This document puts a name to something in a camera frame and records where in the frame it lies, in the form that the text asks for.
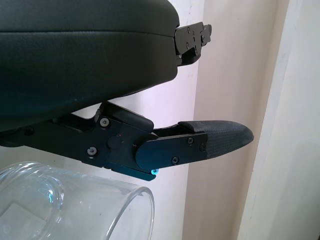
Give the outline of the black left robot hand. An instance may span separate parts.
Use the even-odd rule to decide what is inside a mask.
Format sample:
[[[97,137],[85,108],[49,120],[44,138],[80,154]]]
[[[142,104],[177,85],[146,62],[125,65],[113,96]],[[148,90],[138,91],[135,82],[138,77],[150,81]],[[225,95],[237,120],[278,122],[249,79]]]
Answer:
[[[151,120],[111,103],[173,80],[211,40],[167,0],[3,0],[0,144],[31,147],[151,181],[254,140],[225,120]]]

